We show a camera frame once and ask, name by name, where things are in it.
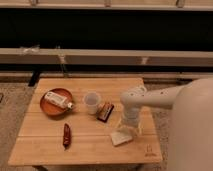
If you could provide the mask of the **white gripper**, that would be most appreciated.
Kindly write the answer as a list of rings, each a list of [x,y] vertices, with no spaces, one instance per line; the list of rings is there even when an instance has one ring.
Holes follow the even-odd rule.
[[[125,108],[118,121],[117,128],[133,129],[138,135],[142,133],[140,108]]]

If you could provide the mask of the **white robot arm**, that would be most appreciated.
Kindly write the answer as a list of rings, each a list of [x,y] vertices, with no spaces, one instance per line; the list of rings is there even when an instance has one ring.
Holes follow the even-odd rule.
[[[143,85],[120,95],[121,122],[137,127],[143,106],[172,110],[167,171],[213,171],[213,78],[148,91]]]

